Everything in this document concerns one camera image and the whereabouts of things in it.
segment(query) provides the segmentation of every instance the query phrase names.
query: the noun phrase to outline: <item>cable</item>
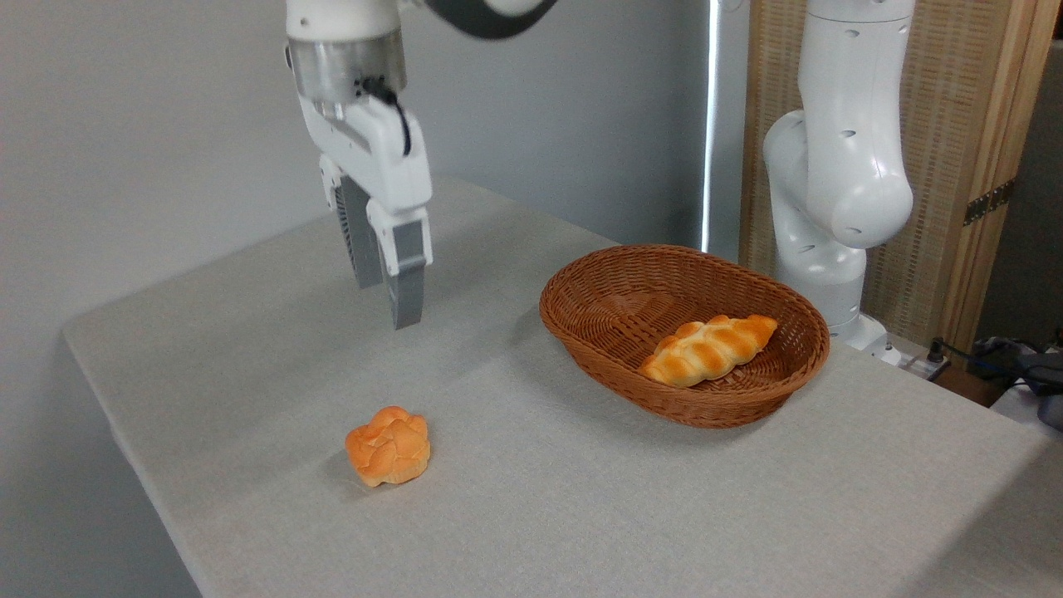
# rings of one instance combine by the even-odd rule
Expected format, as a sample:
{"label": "cable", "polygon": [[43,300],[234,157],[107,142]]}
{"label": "cable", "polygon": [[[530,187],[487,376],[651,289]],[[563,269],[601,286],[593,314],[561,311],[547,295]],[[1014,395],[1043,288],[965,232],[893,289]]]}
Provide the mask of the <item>cable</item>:
{"label": "cable", "polygon": [[1047,370],[1047,371],[1050,371],[1050,372],[1063,372],[1063,368],[1054,368],[1054,366],[1050,366],[1050,365],[1031,365],[1029,368],[1023,369],[1022,371],[1015,371],[1015,370],[1010,370],[1010,369],[1006,369],[1006,368],[1000,368],[998,365],[991,364],[989,362],[984,362],[984,361],[976,358],[975,356],[972,356],[971,354],[967,354],[966,352],[962,352],[960,349],[957,349],[956,347],[949,345],[948,343],[945,343],[945,341],[943,339],[941,339],[940,337],[938,339],[934,339],[933,343],[931,343],[931,345],[930,345],[930,352],[931,352],[931,354],[933,354],[935,349],[940,353],[941,352],[941,347],[944,347],[945,349],[948,349],[950,354],[954,354],[957,357],[966,360],[967,363],[972,363],[972,364],[975,364],[977,366],[984,368],[985,370],[992,370],[994,372],[998,372],[1000,374],[1007,375],[1007,376],[1009,376],[1009,377],[1011,377],[1013,379],[1016,379],[1016,380],[1019,379],[1019,378],[1022,378],[1024,380],[1029,380],[1029,381],[1032,381],[1032,382],[1036,382],[1039,385],[1044,385],[1044,386],[1049,387],[1049,388],[1059,387],[1059,381],[1057,381],[1057,380],[1046,380],[1044,378],[1039,378],[1036,376],[1031,376],[1029,374],[1029,371],[1034,370],[1034,369],[1042,369],[1042,370]]}
{"label": "cable", "polygon": [[377,100],[388,104],[389,106],[394,106],[395,110],[399,112],[399,120],[402,121],[402,132],[404,138],[403,156],[409,155],[410,150],[414,148],[414,141],[409,134],[409,122],[406,121],[406,113],[402,109],[402,105],[399,104],[399,95],[394,92],[388,84],[384,82],[384,78],[372,79],[367,78],[361,82],[361,87],[370,96],[373,96]]}

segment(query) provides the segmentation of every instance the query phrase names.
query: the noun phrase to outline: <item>bread roll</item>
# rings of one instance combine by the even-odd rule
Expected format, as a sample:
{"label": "bread roll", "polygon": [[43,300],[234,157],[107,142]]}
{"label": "bread roll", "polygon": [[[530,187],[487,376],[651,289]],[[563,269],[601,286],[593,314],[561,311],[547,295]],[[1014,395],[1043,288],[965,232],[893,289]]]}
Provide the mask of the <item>bread roll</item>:
{"label": "bread roll", "polygon": [[354,471],[370,488],[408,482],[424,473],[432,457],[428,423],[394,406],[351,430],[343,444]]}
{"label": "bread roll", "polygon": [[639,374],[679,388],[723,378],[767,346],[778,325],[758,315],[744,320],[716,317],[708,323],[685,324],[657,345],[654,355],[642,362]]}

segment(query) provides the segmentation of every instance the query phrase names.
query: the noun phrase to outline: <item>brown wicker basket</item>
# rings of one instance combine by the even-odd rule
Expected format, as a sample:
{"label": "brown wicker basket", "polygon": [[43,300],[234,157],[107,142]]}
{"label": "brown wicker basket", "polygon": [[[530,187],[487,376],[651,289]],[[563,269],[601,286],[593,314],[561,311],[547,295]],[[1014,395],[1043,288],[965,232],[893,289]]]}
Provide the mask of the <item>brown wicker basket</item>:
{"label": "brown wicker basket", "polygon": [[[778,321],[767,347],[729,375],[690,389],[636,370],[682,324],[726,314]],[[698,428],[732,428],[770,415],[814,377],[830,352],[807,298],[752,270],[671,244],[594,251],[546,283],[539,315],[591,378],[639,407]]]}

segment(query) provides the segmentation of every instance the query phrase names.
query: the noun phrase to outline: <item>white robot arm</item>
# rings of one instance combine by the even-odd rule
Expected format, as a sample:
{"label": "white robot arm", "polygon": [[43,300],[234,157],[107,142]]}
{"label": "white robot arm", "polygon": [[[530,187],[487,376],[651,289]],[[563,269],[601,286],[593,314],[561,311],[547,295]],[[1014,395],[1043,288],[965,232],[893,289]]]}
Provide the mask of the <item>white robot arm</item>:
{"label": "white robot arm", "polygon": [[[402,0],[417,4],[415,0]],[[361,288],[388,281],[395,329],[421,321],[432,263],[432,180],[406,86],[400,0],[288,0],[287,58],[307,131],[321,150],[325,197],[339,215]],[[458,29],[503,38],[556,0],[425,0]]]}
{"label": "white robot arm", "polygon": [[912,209],[900,151],[900,72],[914,0],[809,0],[798,87],[804,103],[764,138],[777,277],[805,294],[831,335],[880,354],[860,315],[865,249]]}

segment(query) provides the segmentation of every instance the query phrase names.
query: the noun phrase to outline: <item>wall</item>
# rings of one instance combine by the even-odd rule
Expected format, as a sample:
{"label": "wall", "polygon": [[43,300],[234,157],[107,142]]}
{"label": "wall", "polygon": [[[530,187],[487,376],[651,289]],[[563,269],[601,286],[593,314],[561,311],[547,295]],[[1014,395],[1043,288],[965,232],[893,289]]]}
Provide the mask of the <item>wall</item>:
{"label": "wall", "polygon": [[[691,240],[703,13],[563,0],[496,44],[407,14],[435,172]],[[280,0],[0,3],[2,596],[196,595],[58,331],[324,213],[282,23]]]}

